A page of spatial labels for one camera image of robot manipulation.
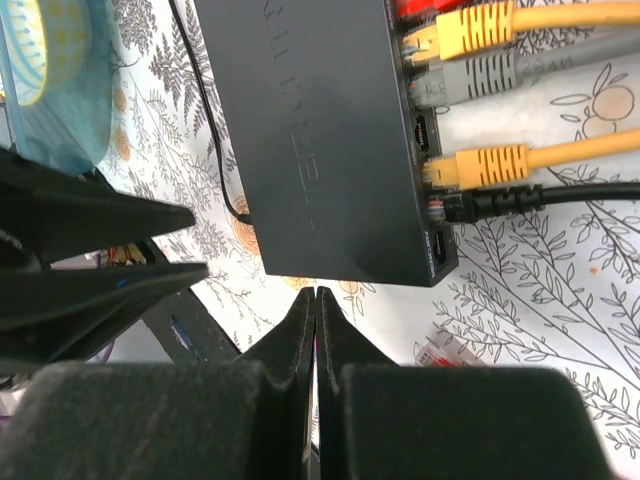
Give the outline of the dark grey network switch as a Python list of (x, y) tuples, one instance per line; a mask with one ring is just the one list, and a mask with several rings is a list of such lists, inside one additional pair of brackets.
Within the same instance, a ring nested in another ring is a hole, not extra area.
[(458, 264), (420, 167), (389, 1), (200, 1), (214, 80), (265, 271), (432, 287)]

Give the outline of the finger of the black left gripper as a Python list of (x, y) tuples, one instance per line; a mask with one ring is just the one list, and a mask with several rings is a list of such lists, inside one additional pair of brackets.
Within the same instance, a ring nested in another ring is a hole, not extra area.
[(86, 360), (164, 298), (208, 276), (203, 263), (1, 275), (1, 371)]
[(1, 150), (1, 232), (44, 262), (194, 224), (186, 207), (122, 194)]

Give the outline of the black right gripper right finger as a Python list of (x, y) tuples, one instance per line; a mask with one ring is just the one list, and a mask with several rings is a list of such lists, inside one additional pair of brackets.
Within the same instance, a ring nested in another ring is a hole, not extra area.
[(316, 298), (325, 479), (610, 479), (568, 378), (548, 368), (400, 366), (332, 292)]

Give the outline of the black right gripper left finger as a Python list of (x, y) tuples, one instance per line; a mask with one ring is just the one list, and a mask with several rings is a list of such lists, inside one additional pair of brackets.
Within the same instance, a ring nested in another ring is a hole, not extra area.
[(305, 479), (315, 293), (226, 363), (63, 362), (1, 438), (5, 479)]

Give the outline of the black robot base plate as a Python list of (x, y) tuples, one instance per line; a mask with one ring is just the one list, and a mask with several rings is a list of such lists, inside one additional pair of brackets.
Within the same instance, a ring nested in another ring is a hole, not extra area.
[(167, 297), (141, 320), (174, 362), (221, 363), (241, 355), (191, 289)]

